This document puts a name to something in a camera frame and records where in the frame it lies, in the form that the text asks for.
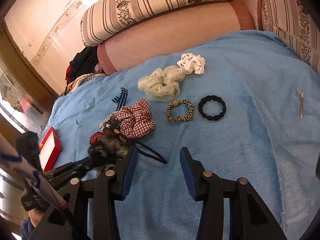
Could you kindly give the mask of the person's left forearm patterned sleeve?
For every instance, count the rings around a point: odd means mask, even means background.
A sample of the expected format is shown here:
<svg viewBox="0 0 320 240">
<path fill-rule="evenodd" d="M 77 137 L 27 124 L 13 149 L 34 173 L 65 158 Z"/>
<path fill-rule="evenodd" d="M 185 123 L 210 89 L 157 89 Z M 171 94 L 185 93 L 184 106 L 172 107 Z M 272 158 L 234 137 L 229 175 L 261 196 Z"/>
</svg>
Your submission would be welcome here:
<svg viewBox="0 0 320 240">
<path fill-rule="evenodd" d="M 47 202 L 59 211 L 66 210 L 68 203 L 52 188 L 40 171 L 31 166 L 1 135 L 1 165 L 11 168 Z"/>
</svg>

